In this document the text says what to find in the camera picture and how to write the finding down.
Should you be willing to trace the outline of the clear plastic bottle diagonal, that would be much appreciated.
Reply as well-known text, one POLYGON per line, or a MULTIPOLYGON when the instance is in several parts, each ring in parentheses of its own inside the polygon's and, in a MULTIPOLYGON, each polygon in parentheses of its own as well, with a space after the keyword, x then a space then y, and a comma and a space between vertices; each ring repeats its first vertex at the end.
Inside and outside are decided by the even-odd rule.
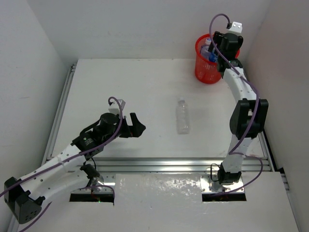
POLYGON ((210 55, 209 46, 207 45, 201 46, 200 54, 204 59, 208 60, 210 55))

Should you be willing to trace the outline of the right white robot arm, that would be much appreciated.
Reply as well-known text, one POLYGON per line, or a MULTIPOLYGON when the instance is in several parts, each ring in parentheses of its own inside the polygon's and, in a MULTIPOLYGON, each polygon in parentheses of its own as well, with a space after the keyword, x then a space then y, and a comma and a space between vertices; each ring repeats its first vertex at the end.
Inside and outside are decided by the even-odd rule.
POLYGON ((234 33, 215 32, 213 37, 217 59, 217 70, 228 84, 236 102, 229 121, 232 139, 224 161, 217 173, 217 183, 231 185, 239 182, 241 168, 249 145, 264 129, 268 111, 268 101, 259 97, 237 59, 237 52, 243 37, 234 33))

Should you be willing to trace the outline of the clear plastic bottle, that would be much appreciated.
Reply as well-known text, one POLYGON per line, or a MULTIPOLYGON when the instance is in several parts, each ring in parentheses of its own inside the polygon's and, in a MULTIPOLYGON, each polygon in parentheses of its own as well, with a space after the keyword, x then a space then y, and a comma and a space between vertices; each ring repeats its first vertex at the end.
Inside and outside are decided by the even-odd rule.
POLYGON ((177 101, 176 126, 178 134, 188 134, 190 131, 188 105, 182 97, 177 101))

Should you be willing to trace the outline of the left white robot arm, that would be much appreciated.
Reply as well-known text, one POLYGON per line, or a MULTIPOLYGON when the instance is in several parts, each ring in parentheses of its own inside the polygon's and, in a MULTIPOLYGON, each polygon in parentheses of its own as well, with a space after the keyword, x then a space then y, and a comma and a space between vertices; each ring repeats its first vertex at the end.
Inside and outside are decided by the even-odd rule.
POLYGON ((32 221, 43 205, 49 205, 66 191, 90 188, 100 174, 87 161, 114 139, 139 138, 146 130, 135 113, 130 113, 130 118, 132 125, 120 113, 104 113, 40 168, 21 178, 7 179, 1 196, 18 223, 32 221))

